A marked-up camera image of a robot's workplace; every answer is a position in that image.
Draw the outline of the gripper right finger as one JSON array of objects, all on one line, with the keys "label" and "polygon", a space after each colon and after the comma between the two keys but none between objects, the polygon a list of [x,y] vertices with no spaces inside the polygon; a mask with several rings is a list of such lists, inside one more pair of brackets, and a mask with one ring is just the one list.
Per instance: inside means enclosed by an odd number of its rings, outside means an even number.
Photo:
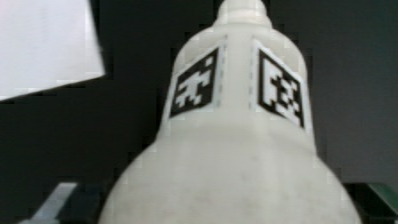
[{"label": "gripper right finger", "polygon": [[398,224],[398,192],[382,183],[345,185],[363,224]]}]

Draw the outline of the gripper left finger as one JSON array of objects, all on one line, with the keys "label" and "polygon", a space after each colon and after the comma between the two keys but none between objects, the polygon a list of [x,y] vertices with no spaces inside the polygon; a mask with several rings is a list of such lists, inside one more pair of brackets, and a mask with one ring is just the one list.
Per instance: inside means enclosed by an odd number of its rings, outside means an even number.
[{"label": "gripper left finger", "polygon": [[77,186],[77,182],[63,182],[57,185],[32,217],[20,221],[18,224],[61,224],[57,216]]}]

